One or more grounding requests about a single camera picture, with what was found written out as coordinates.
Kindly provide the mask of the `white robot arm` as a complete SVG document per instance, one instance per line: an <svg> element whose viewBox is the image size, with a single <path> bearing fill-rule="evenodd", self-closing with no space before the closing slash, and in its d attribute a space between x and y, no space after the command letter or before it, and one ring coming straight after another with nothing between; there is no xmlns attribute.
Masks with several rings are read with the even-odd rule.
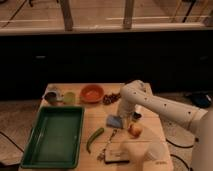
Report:
<svg viewBox="0 0 213 171"><path fill-rule="evenodd" d="M129 118L140 105L175 122L195 136L189 171L213 171L213 110L149 94L141 80L123 85L120 94L117 114L122 119Z"/></svg>

